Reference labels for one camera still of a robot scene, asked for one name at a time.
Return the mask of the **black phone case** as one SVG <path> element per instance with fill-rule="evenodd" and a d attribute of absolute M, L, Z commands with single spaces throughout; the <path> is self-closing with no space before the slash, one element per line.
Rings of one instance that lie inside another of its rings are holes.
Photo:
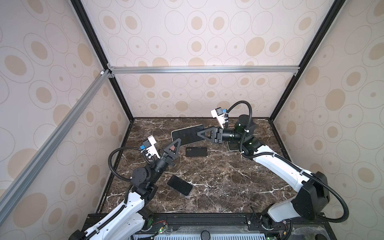
<path fill-rule="evenodd" d="M 187 147 L 186 148 L 186 157 L 207 157 L 208 149 L 206 147 Z"/>

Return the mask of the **blue smartphone black screen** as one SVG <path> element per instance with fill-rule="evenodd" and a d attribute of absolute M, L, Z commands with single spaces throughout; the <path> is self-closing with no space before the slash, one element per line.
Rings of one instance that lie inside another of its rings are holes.
<path fill-rule="evenodd" d="M 238 143 L 227 142 L 227 145 L 228 145 L 229 151 L 231 151 L 231 152 L 239 150 Z"/>

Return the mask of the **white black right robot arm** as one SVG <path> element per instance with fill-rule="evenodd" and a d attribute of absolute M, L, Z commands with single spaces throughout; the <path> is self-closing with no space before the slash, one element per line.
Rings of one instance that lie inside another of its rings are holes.
<path fill-rule="evenodd" d="M 271 170 L 286 181 L 297 195 L 267 207 L 260 220 L 270 229 L 274 222 L 302 217 L 315 220 L 329 203 L 329 191 L 324 187 L 327 178 L 322 173 L 313 174 L 282 156 L 254 137 L 257 125 L 248 115 L 241 115 L 233 128 L 227 127 L 227 114 L 217 116 L 220 127 L 211 127 L 197 132 L 197 136 L 212 143 L 227 142 L 245 154 L 246 158 Z"/>

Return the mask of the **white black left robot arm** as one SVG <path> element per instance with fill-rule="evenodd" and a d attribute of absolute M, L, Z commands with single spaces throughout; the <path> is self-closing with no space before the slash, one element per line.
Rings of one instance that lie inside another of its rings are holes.
<path fill-rule="evenodd" d="M 139 148 L 121 147 L 111 152 L 108 165 L 117 178 L 131 183 L 125 193 L 124 200 L 106 217 L 85 231 L 76 230 L 69 237 L 70 240 L 127 240 L 136 232 L 146 228 L 152 220 L 150 214 L 142 211 L 156 194 L 156 182 L 168 166 L 174 164 L 179 156 L 182 140 L 176 139 L 163 147 L 163 155 L 159 156 L 153 136 L 148 137 Z M 156 155 L 156 158 L 145 167 L 133 171 L 131 178 L 119 175 L 112 165 L 112 157 L 123 150 L 136 150 L 142 154 Z"/>

